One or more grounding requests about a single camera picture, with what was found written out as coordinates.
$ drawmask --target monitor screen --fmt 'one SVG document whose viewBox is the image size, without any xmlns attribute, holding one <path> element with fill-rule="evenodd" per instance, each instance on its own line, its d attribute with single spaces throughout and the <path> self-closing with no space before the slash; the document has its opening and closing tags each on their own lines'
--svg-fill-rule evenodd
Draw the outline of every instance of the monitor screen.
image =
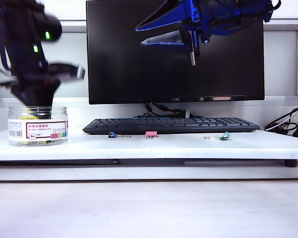
<svg viewBox="0 0 298 238">
<path fill-rule="evenodd" d="M 135 27 L 164 0 L 87 1 L 90 104 L 264 99 L 263 23 L 200 44 L 196 66 L 185 55 L 141 46 L 176 31 Z"/>
</svg>

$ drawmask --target clear plastic jar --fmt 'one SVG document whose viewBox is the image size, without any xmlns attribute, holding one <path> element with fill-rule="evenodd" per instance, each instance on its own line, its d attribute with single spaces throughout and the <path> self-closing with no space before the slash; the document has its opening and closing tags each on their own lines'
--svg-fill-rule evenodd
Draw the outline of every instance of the clear plastic jar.
<svg viewBox="0 0 298 238">
<path fill-rule="evenodd" d="M 46 146 L 68 139 L 66 107 L 9 107 L 9 143 L 13 146 Z"/>
</svg>

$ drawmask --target black keyboard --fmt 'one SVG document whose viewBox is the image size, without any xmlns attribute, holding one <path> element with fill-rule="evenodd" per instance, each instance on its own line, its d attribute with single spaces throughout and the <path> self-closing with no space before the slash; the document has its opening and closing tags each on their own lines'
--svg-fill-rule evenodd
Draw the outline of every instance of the black keyboard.
<svg viewBox="0 0 298 238">
<path fill-rule="evenodd" d="M 146 131 L 158 134 L 251 132 L 259 126 L 240 118 L 119 118 L 95 119 L 83 131 L 93 135 L 141 135 Z"/>
</svg>

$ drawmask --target green led light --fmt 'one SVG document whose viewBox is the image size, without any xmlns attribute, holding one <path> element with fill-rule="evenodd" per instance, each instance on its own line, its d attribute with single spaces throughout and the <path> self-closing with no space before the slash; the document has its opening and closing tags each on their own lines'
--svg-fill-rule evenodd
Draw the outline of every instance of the green led light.
<svg viewBox="0 0 298 238">
<path fill-rule="evenodd" d="M 51 38 L 50 32 L 45 32 L 45 39 L 49 40 Z"/>
<path fill-rule="evenodd" d="M 34 52 L 35 53 L 38 53 L 39 52 L 39 48 L 36 45 L 33 46 L 33 49 L 34 49 Z"/>
</svg>

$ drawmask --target white table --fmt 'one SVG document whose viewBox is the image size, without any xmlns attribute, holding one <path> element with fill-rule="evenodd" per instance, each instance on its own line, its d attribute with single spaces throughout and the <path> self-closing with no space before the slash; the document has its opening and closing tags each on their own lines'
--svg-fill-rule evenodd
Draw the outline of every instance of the white table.
<svg viewBox="0 0 298 238">
<path fill-rule="evenodd" d="M 298 180 L 0 183 L 0 238 L 298 238 Z"/>
<path fill-rule="evenodd" d="M 84 162 L 82 166 L 0 166 L 0 180 L 298 178 L 298 167 L 286 168 L 281 161 L 298 160 L 298 138 L 270 132 L 232 133 L 228 141 L 204 139 L 222 133 L 162 134 L 150 140 L 143 135 L 131 138 L 86 135 L 81 128 L 72 128 L 69 135 L 69 141 L 60 145 L 11 147 L 7 132 L 2 131 L 0 162 L 127 159 L 128 163 L 124 166 L 86 165 Z M 132 160 L 139 163 L 139 159 L 142 163 L 133 164 Z M 182 159 L 185 164 L 168 163 L 172 159 Z"/>
</svg>

